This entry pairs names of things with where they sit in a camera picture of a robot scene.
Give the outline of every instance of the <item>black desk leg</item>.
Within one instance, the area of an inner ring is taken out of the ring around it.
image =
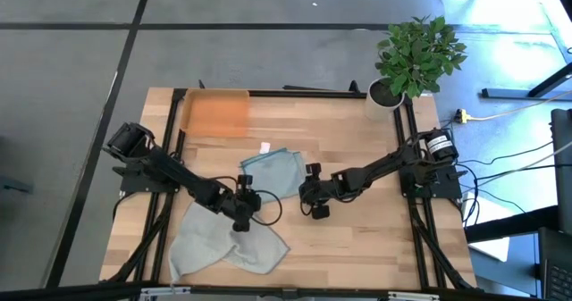
[[[537,231],[541,227],[558,230],[557,205],[469,226],[465,229],[465,235],[467,236],[467,243],[475,243],[526,234]]]
[[[567,64],[564,68],[552,74],[548,79],[530,91],[504,88],[484,88],[482,92],[483,97],[485,98],[546,100],[561,95],[561,92],[551,91],[570,78],[572,78],[572,63]],[[572,94],[561,96],[555,100],[572,101]]]

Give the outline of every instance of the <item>concrete floor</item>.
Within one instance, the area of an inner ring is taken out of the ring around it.
[[[129,22],[138,0],[0,0],[0,21]],[[469,58],[443,77],[441,119],[457,108],[485,116],[522,105],[481,99],[481,88],[530,88],[565,64],[537,0],[149,0],[144,22],[377,22],[445,15],[452,24],[512,34],[461,32]],[[364,89],[377,77],[370,31],[141,31],[110,132],[138,121],[149,87]],[[36,288],[68,207],[126,37],[124,31],[0,31],[0,174],[34,184],[31,196],[0,195],[0,290]],[[570,83],[562,89],[572,88]],[[456,127],[462,159],[488,160],[549,141],[553,108],[542,105]],[[498,162],[478,175],[520,167]],[[102,155],[63,284],[97,281],[120,180]],[[556,202],[553,172],[519,173],[486,186],[526,210]]]

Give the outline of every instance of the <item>light blue towel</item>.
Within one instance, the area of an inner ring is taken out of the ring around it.
[[[256,155],[240,163],[242,172],[252,175],[254,190],[267,190],[278,198],[295,196],[298,187],[304,182],[306,169],[300,152],[290,152],[286,148],[267,154]],[[270,195],[260,193],[262,203],[272,202]]]

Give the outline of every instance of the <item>wooden table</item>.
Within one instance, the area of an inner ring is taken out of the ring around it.
[[[140,123],[161,143],[171,88],[151,88]],[[306,163],[322,164],[324,178],[331,172],[363,166],[397,148],[393,115],[371,122],[363,114],[363,99],[251,97],[246,138],[187,138],[183,159],[204,177],[239,174],[239,162],[258,154],[261,142],[272,149],[300,151]],[[417,128],[438,126],[432,96],[414,101]],[[171,148],[178,132],[173,132]],[[139,194],[118,208],[107,246],[101,279],[115,274],[141,240],[149,194]],[[160,282],[171,282],[169,246],[192,198],[176,195]],[[273,229],[291,250],[269,274],[245,272],[220,261],[186,275],[181,284],[250,287],[419,289],[415,249],[407,202],[400,194],[397,172],[376,181],[351,204],[329,203],[332,216],[320,221],[303,216],[297,196],[284,199],[282,219]],[[262,208],[266,221],[278,213],[276,203]],[[440,246],[464,279],[475,285],[467,241],[458,210],[447,200],[433,200]],[[149,278],[155,246],[149,248],[144,278]],[[433,260],[425,247],[429,280],[435,284]]]

